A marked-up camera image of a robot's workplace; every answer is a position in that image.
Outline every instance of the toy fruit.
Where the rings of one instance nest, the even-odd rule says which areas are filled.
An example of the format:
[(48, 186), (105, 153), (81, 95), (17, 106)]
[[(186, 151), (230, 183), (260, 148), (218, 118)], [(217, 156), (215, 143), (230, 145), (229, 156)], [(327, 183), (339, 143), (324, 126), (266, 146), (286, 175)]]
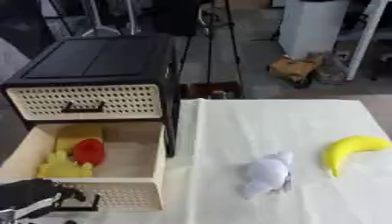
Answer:
[(93, 138), (85, 139), (73, 147), (73, 160), (80, 165), (85, 163), (98, 165), (104, 158), (105, 150), (103, 143), (99, 140)]
[(38, 178), (89, 178), (93, 176), (93, 166), (86, 163), (82, 166), (68, 159), (63, 150), (50, 154), (45, 164), (38, 168)]
[(357, 151), (381, 151), (391, 146), (390, 141), (374, 136), (350, 136), (329, 146), (324, 152), (326, 168), (332, 175), (340, 175), (340, 164), (348, 155)]
[(76, 144), (88, 138), (102, 142), (102, 127), (93, 124), (66, 126), (57, 135), (55, 150), (66, 151), (68, 154), (71, 154)]

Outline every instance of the plush toy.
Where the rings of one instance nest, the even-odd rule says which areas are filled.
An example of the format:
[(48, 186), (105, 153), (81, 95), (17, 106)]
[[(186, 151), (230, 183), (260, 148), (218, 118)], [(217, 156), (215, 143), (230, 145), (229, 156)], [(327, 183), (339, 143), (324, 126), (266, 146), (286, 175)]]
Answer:
[(85, 139), (73, 147), (73, 160), (80, 165), (85, 163), (98, 165), (104, 158), (105, 150), (103, 143), (99, 140), (93, 138)]
[(243, 189), (245, 198), (251, 198), (257, 193), (288, 190), (291, 184), (292, 158), (291, 152), (281, 151), (248, 164), (245, 172), (248, 183)]
[(79, 142), (93, 138), (102, 143), (102, 127), (95, 124), (75, 124), (61, 129), (56, 137), (55, 151), (71, 154)]
[(38, 168), (38, 178), (89, 178), (93, 176), (93, 166), (85, 163), (80, 166), (68, 159), (64, 150), (50, 154), (45, 164)]

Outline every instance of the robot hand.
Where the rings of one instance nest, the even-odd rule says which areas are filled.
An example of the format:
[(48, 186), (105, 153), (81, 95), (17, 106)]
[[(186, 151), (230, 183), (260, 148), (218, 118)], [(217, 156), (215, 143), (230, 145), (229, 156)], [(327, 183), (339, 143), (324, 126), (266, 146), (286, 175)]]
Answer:
[(34, 219), (54, 211), (63, 200), (85, 201), (84, 194), (47, 179), (22, 180), (0, 185), (0, 224)]

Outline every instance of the black cabinet top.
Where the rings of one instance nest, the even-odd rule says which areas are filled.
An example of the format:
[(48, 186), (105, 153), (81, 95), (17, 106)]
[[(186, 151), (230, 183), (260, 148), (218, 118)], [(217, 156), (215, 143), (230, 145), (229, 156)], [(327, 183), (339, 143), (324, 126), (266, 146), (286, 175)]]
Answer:
[(167, 35), (68, 38), (50, 46), (5, 86), (151, 83), (165, 78)]

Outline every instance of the wicker drawer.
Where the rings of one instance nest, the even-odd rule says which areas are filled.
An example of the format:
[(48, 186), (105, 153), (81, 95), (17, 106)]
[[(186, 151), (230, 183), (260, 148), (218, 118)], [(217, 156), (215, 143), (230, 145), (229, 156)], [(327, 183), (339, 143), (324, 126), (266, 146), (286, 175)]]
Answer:
[(160, 118), (157, 85), (10, 87), (6, 94), (27, 121)]
[[(70, 124), (38, 125), (3, 163), (0, 181), (33, 179), (53, 150), (57, 132)], [(106, 159), (92, 178), (56, 178), (65, 186), (101, 195), (99, 208), (116, 211), (161, 210), (165, 172), (165, 128), (159, 122), (98, 123)]]

